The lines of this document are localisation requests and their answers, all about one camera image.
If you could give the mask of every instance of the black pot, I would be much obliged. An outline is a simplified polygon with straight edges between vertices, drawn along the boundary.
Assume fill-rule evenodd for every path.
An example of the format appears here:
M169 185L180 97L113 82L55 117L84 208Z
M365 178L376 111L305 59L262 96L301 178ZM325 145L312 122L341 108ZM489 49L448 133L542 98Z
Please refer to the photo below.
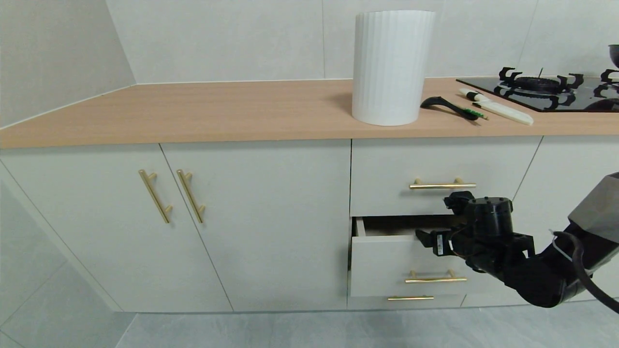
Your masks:
M615 63L616 67L619 67L619 45L609 45L610 47L610 60Z

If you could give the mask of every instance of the black cable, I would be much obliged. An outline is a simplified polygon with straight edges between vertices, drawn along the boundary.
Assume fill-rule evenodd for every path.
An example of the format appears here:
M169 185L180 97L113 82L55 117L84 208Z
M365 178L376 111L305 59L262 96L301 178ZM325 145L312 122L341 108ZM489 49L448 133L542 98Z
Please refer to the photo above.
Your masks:
M598 288L595 283L591 280L591 277L587 274L587 271L584 269L584 265L582 264L582 254L584 253L584 247L580 239L576 236L562 231L556 231L553 233L556 236L564 235L572 241L574 244L574 253L572 254L572 263L574 264L574 270L576 271L576 276L584 285L584 287L593 295L593 297L597 298L598 301L602 302L606 307L609 307L615 313L619 314L619 302L615 301L614 298L608 296L602 289Z

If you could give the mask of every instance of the gray floor tile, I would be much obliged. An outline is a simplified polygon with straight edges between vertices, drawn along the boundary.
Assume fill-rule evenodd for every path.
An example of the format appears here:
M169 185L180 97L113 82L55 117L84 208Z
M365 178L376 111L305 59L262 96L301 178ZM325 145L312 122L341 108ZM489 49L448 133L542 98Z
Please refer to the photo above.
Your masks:
M552 309L139 315L118 348L598 348L618 341L619 316L590 301Z
M272 314L138 314L117 348L268 347Z
M0 333L0 348L23 348L9 336Z
M67 263L6 321L2 330L27 348L90 348L112 315Z
M6 186L0 187L0 326L66 261Z
M135 313L112 313L93 348L115 348L135 317Z

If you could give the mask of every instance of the robotic arm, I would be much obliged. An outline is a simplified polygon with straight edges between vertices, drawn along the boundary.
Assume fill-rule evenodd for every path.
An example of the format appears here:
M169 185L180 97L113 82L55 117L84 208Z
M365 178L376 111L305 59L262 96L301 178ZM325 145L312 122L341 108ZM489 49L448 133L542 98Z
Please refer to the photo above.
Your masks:
M532 236L514 233L509 199L475 199L461 191L444 201L467 222L446 231L415 231L435 255L464 259L474 271L499 279L535 306L554 307L587 289L619 313L619 303L591 281L594 271L619 253L619 172L602 179L568 216L565 230L554 232L556 239L539 254Z

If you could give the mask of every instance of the label sticker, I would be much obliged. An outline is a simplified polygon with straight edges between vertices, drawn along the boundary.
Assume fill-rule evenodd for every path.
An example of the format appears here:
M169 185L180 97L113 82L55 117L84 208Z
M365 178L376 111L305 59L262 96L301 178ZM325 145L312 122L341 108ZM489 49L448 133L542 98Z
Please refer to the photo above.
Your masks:
M443 235L436 236L436 249L439 255L443 254Z

